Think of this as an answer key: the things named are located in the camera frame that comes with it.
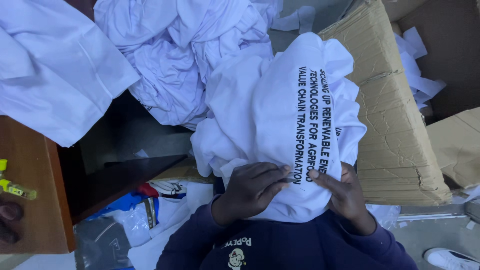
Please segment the white sneaker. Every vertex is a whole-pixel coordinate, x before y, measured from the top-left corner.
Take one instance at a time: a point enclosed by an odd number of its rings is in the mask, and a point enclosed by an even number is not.
[[[445,270],[480,270],[480,262],[476,259],[451,249],[431,248],[425,251],[423,258]]]

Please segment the fingernail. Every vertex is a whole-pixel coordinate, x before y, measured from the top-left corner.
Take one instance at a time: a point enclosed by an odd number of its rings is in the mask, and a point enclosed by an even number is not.
[[[288,165],[283,165],[282,166],[282,170],[286,171],[286,172],[289,172],[290,171],[290,166]]]
[[[309,176],[310,178],[317,178],[319,175],[320,175],[320,174],[319,174],[319,172],[318,172],[317,170],[310,170],[310,171],[308,172],[308,176]]]

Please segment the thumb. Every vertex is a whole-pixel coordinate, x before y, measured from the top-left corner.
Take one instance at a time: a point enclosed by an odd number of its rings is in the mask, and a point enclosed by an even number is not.
[[[339,199],[345,198],[345,183],[338,181],[328,174],[319,173],[317,170],[310,170],[308,172],[308,176],[319,186],[330,190],[335,197]]]
[[[287,188],[288,183],[275,182],[268,187],[260,194],[258,198],[258,204],[262,208],[267,208],[270,202],[273,200],[273,197],[277,195],[282,189]]]

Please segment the person's right hand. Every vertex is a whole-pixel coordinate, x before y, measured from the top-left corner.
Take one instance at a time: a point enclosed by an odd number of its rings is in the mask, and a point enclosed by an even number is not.
[[[236,167],[227,190],[212,204],[212,216],[219,225],[253,217],[263,212],[288,183],[279,182],[290,172],[288,165],[257,162]]]
[[[360,182],[350,164],[342,162],[340,181],[317,170],[310,170],[308,174],[315,183],[332,192],[328,206],[333,212],[348,219],[361,235],[375,231],[377,222],[365,207]]]

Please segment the navy sweatshirt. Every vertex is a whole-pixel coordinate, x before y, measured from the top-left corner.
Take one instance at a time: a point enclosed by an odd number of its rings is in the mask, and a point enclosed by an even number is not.
[[[415,262],[377,224],[368,236],[348,233],[346,220],[328,210],[306,223],[236,221],[221,227],[212,202],[200,206],[170,237],[158,270],[417,269]]]

